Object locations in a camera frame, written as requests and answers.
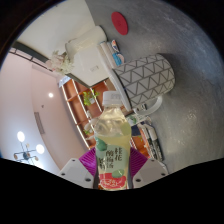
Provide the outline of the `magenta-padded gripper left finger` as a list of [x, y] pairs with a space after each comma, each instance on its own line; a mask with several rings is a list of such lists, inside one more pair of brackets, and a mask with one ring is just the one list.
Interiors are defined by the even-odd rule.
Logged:
[[92, 148], [80, 158], [71, 158], [58, 176], [81, 187], [94, 189], [96, 173], [96, 150]]

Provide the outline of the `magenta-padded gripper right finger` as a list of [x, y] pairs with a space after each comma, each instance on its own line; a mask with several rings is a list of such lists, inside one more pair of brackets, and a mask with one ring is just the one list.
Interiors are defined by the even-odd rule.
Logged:
[[168, 175], [168, 170], [162, 162], [149, 159], [134, 148], [130, 152], [129, 170], [134, 189], [144, 187]]

